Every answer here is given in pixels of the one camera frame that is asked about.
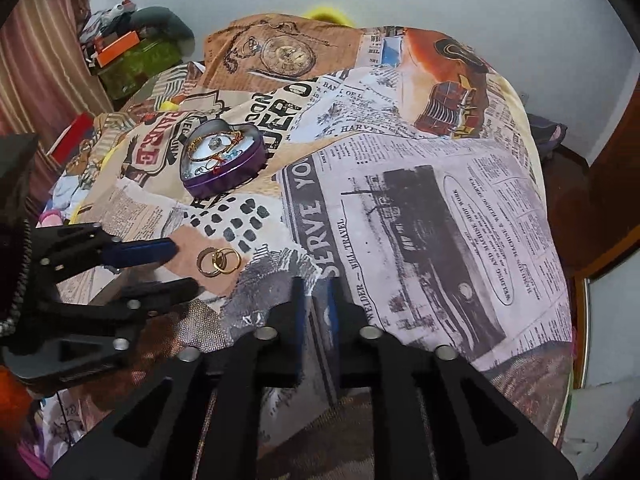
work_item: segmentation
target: bed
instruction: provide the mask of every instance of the bed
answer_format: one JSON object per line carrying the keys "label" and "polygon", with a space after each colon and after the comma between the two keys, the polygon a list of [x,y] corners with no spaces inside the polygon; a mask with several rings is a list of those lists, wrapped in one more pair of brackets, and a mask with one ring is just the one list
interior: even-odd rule
{"label": "bed", "polygon": [[[331,193],[342,197],[360,193],[364,198],[358,203],[345,205],[346,199],[341,199],[343,207],[352,208],[345,219],[372,218],[369,212],[360,216],[357,209],[366,208],[367,200],[378,197],[372,191],[360,191],[362,182],[367,182],[368,186],[380,186],[376,190],[387,202],[377,198],[378,202],[371,202],[379,218],[370,228],[363,223],[362,232],[367,234],[360,238],[351,235],[350,245],[362,244],[358,240],[366,240],[369,232],[372,237],[382,228],[387,234],[392,232],[388,243],[395,248],[393,258],[399,269],[394,271],[393,283],[398,279],[414,287],[418,283],[421,294],[442,308],[436,308],[433,315],[420,314],[424,306],[416,306],[410,292],[390,298],[381,298],[382,292],[375,291],[367,298],[354,294],[354,301],[383,303],[390,317],[382,320],[381,307],[376,306],[377,324],[403,334],[406,342],[427,348],[441,338],[453,342],[557,443],[572,369],[568,298],[546,224],[540,160],[524,108],[508,81],[471,48],[439,32],[404,27],[356,29],[282,14],[260,14],[231,23],[206,39],[205,54],[204,65],[187,63],[172,68],[145,85],[121,111],[96,118],[97,135],[90,151],[73,160],[63,176],[77,175],[83,188],[81,203],[70,205],[65,214],[73,222],[101,221],[107,229],[111,213],[105,203],[113,205],[109,202],[116,200],[113,190],[139,187],[176,204],[172,211],[179,211],[183,218],[178,218],[180,230],[174,231],[174,239],[179,246],[183,244],[185,254],[193,250],[196,239],[198,247],[226,244],[242,254],[242,273],[235,281],[220,285],[194,272],[192,262],[175,263],[170,274],[198,279],[210,293],[209,299],[194,300],[186,319],[150,323],[138,358],[129,369],[65,394],[68,402],[78,406],[79,431],[90,431],[148,370],[183,346],[198,346],[203,351],[222,348],[260,324],[268,304],[260,305],[258,298],[258,306],[248,306],[243,299],[251,297],[252,287],[259,290],[259,283],[273,285],[301,275],[312,293],[316,282],[309,278],[308,269],[315,266],[324,277],[340,274],[356,290],[347,264],[330,266],[326,262],[334,257],[332,253],[316,252],[324,238],[311,240],[319,235],[313,229],[321,229],[321,222],[335,224],[332,214],[310,220],[296,216],[296,211],[313,204],[327,208],[338,204]],[[177,109],[160,111],[167,101]],[[257,126],[269,159],[259,175],[243,186],[195,200],[181,183],[177,161],[188,133],[212,118]],[[431,162],[416,165],[411,161],[422,156],[423,146],[431,150],[425,155]],[[343,183],[321,167],[325,157],[333,156],[336,168],[347,164],[349,157],[361,157],[357,164],[363,165],[378,160],[380,167],[386,168],[385,164],[391,164],[389,153],[391,158],[404,157],[408,169],[389,166],[388,171],[375,174],[372,164],[363,173],[353,162],[348,168],[353,175],[350,182],[356,187],[350,191],[344,191],[347,188],[340,187]],[[454,178],[466,175],[465,171],[469,182]],[[515,176],[506,178],[510,184],[503,185],[496,171]],[[470,189],[477,192],[473,200],[460,199],[460,216],[444,193],[449,186],[445,184],[447,176],[460,185],[451,188],[450,196],[472,194]],[[314,188],[312,181],[320,184]],[[483,191],[482,184],[478,187],[481,182],[491,187],[491,193]],[[406,189],[412,190],[411,196],[400,192]],[[506,211],[514,204],[522,208],[519,214]],[[479,255],[489,249],[481,247],[479,232],[476,238],[469,234],[473,229],[465,224],[465,214],[470,211],[482,216],[482,221],[470,221],[480,230],[495,221],[504,229],[503,234],[512,228],[520,234],[516,237],[522,240],[513,243],[508,235],[501,238],[498,228],[493,241],[486,236],[486,243],[494,244],[494,250],[502,255],[498,260],[502,257],[503,261],[494,265],[504,267],[502,276],[512,280],[511,288],[500,280],[499,272],[491,274],[486,266],[482,270],[485,260]],[[498,220],[501,214],[504,221]],[[513,220],[511,227],[506,226],[509,219]],[[305,224],[307,220],[315,223]],[[430,234],[408,234],[409,225],[412,232],[425,229],[431,230]],[[338,238],[338,228],[334,231]],[[335,253],[347,250],[345,244],[338,247],[336,240],[332,244]],[[520,255],[528,251],[528,255],[521,258],[516,256],[518,251]],[[456,268],[444,270],[453,260]],[[332,274],[331,269],[338,268],[339,272]],[[374,272],[364,264],[361,271],[365,276]],[[500,289],[500,284],[503,290],[491,293],[494,282],[498,283],[494,290]],[[449,291],[449,299],[444,298],[443,290]],[[278,300],[268,291],[264,295],[265,301]],[[497,303],[494,296],[504,301]],[[66,297],[67,301],[77,298],[71,293]],[[513,307],[508,316],[502,314],[508,305],[518,302],[520,310]],[[469,314],[475,309],[479,317]],[[399,314],[408,311],[413,312],[411,319],[419,319],[421,324],[410,325],[408,317]],[[467,321],[458,322],[456,316]],[[469,321],[473,316],[481,320]],[[510,320],[508,326],[505,316]],[[433,327],[449,318],[455,334],[447,339],[448,329]],[[270,392],[266,403],[279,406],[283,402],[295,404],[282,392]],[[369,394],[338,395],[323,402],[319,403],[321,410],[307,410],[307,418],[284,424],[286,431],[273,430],[263,438],[259,478],[286,474],[291,478],[369,477]],[[297,409],[292,408],[292,413],[298,413]],[[270,428],[276,426],[273,420],[267,423]],[[63,441],[59,444],[62,453]],[[324,460],[324,455],[318,460],[320,450],[327,446],[334,455],[330,460]]]}

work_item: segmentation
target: orange box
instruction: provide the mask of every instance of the orange box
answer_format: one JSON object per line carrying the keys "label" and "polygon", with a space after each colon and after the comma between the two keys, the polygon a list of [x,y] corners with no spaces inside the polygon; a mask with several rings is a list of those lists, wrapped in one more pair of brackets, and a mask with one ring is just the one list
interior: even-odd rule
{"label": "orange box", "polygon": [[132,46],[135,46],[138,43],[140,43],[138,33],[135,30],[128,32],[123,37],[118,38],[116,41],[111,43],[100,54],[98,54],[98,56],[96,57],[98,64],[101,67],[105,66],[107,63],[110,63],[120,54],[126,52]]}

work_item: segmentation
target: striped curtain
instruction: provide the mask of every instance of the striped curtain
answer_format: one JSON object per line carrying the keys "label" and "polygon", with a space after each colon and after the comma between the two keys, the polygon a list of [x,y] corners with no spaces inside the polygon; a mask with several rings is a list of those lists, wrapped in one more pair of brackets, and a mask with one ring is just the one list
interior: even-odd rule
{"label": "striped curtain", "polygon": [[62,172],[45,154],[80,113],[113,110],[78,43],[88,0],[20,0],[0,28],[0,135],[36,132],[28,211],[33,218]]}

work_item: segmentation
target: silver screw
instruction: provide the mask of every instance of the silver screw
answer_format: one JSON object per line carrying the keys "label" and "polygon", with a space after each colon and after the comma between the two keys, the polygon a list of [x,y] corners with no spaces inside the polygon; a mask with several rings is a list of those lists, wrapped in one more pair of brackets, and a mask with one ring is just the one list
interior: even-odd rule
{"label": "silver screw", "polygon": [[443,361],[453,361],[458,357],[458,352],[453,346],[441,345],[436,348],[436,356]]}
{"label": "silver screw", "polygon": [[129,341],[127,341],[123,337],[119,337],[113,340],[113,347],[116,350],[126,350],[127,348],[129,348]]}
{"label": "silver screw", "polygon": [[178,354],[178,359],[186,363],[191,363],[195,361],[198,357],[200,357],[200,350],[198,350],[193,346],[187,346],[187,348],[183,348],[182,350],[180,350],[180,353]]}
{"label": "silver screw", "polygon": [[278,331],[273,326],[261,326],[254,332],[254,337],[260,341],[269,341],[278,335]]}
{"label": "silver screw", "polygon": [[382,330],[377,326],[367,325],[360,329],[360,337],[363,339],[378,339],[382,336]]}

